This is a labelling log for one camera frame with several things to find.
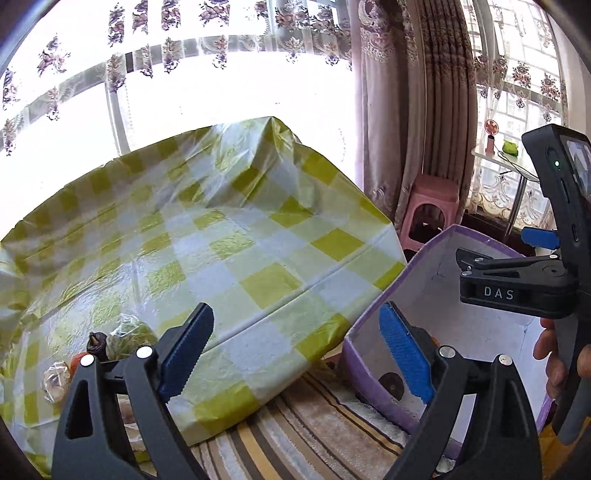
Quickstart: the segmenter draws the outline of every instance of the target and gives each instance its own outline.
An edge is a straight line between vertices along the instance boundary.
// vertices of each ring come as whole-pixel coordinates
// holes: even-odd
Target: metal pin
[[[145,346],[141,346],[138,348],[138,351],[135,353],[139,358],[148,358],[150,355],[152,355],[153,352],[153,348],[145,345]]]
[[[453,358],[456,356],[456,351],[450,346],[442,346],[439,349],[439,355],[443,358]]]
[[[82,365],[83,367],[88,367],[89,365],[92,365],[92,362],[94,362],[94,361],[95,361],[95,356],[88,354],[88,355],[83,356],[80,359],[80,365]]]
[[[508,367],[513,363],[513,359],[509,355],[499,355],[499,362]]]

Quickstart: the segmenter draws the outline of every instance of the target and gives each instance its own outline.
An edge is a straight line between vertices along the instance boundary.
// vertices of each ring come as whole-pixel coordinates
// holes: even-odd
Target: table leg
[[[507,223],[507,228],[505,229],[505,233],[503,234],[503,243],[507,243],[507,239],[509,238],[511,231],[513,230],[513,226],[515,225],[515,221],[517,220],[517,215],[519,214],[519,209],[521,208],[521,202],[523,200],[523,195],[525,195],[525,187],[527,185],[527,179],[521,175],[519,178],[519,183],[517,185],[517,193],[515,194],[515,200],[513,201],[513,207],[511,208],[511,213],[509,214],[509,221]]]

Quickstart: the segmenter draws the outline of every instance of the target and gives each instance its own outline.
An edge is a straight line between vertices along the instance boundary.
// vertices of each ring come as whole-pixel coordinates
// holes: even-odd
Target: green pouch
[[[508,140],[505,140],[505,142],[503,143],[503,152],[505,152],[509,155],[513,155],[514,157],[516,157],[519,154],[519,150],[517,149],[517,144],[513,143],[513,142],[509,142]]]

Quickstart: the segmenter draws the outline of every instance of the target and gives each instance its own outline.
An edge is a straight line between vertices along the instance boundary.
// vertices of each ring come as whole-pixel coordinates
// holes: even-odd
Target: floral sheer curtain
[[[558,51],[545,13],[533,0],[462,0],[475,58],[478,86],[476,150],[484,152],[484,122],[499,125],[495,145],[517,143],[520,163],[535,173],[521,135],[546,123],[567,124],[566,88]],[[479,207],[507,219],[519,176],[476,158],[466,208]],[[515,226],[552,228],[550,203],[539,183],[529,181]]]
[[[219,122],[277,116],[352,178],[349,30],[346,0],[60,0],[0,77],[0,238],[86,171]]]

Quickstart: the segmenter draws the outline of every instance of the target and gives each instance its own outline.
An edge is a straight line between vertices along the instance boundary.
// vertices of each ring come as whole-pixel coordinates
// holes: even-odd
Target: table
[[[522,161],[514,157],[513,155],[509,155],[503,152],[503,155],[507,157],[509,161],[498,155],[498,153],[488,154],[485,153],[482,147],[477,147],[472,150],[472,155],[478,158],[482,158],[483,160],[488,160],[490,162],[496,163],[503,168],[506,168],[509,171],[514,171],[519,174],[519,183],[517,184],[517,193],[515,194],[515,200],[513,201],[513,206],[511,207],[511,213],[509,214],[509,220],[507,223],[507,227],[505,229],[505,233],[503,234],[503,243],[507,242],[511,231],[513,230],[513,226],[515,225],[515,220],[517,220],[517,214],[519,214],[519,209],[521,207],[521,202],[523,201],[523,195],[525,195],[525,187],[527,186],[527,181],[534,181],[536,183],[540,182],[540,179],[529,172],[525,166],[523,166]]]

